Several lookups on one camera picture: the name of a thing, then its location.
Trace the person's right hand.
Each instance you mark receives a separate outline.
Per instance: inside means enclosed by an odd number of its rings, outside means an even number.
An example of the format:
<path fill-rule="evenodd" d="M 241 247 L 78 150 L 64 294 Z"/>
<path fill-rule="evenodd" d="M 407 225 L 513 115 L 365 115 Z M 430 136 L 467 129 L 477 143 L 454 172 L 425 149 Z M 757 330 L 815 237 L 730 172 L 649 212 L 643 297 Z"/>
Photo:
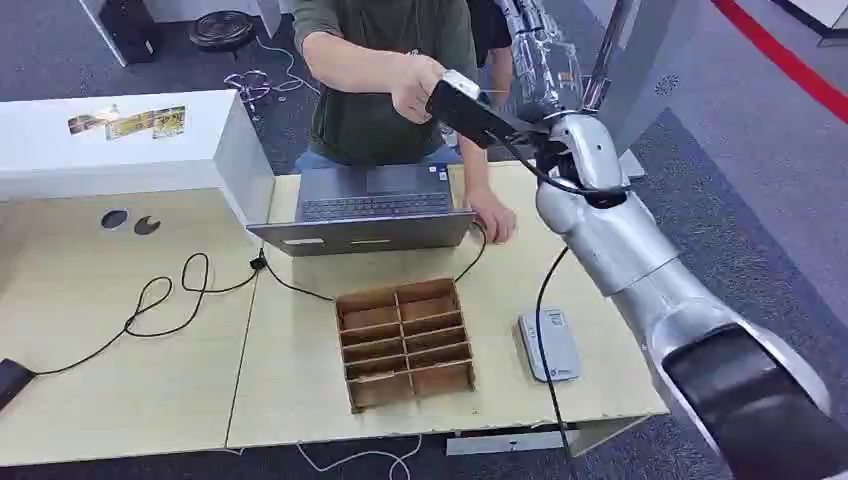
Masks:
<path fill-rule="evenodd" d="M 426 55 L 394 53 L 389 92 L 397 113 L 415 124 L 431 120 L 426 105 L 445 68 Z"/>

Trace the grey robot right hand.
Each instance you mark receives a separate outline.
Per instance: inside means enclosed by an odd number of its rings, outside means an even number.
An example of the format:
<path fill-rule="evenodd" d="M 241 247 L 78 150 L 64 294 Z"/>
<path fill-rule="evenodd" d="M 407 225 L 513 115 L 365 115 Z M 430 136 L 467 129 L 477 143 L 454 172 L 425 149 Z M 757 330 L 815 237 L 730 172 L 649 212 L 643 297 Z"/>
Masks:
<path fill-rule="evenodd" d="M 509 110 L 530 123 L 582 109 L 584 87 L 575 45 L 541 1 L 499 3 L 512 43 Z"/>

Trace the person's left hand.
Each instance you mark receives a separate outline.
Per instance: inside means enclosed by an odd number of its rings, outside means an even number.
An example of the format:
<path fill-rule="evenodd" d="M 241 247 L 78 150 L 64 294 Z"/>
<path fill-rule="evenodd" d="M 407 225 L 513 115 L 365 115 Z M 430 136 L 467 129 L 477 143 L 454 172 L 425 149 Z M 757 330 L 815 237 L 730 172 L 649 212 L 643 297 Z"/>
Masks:
<path fill-rule="evenodd" d="M 512 237 L 516 216 L 489 187 L 473 187 L 465 193 L 465 203 L 482 223 L 488 242 L 503 244 Z"/>

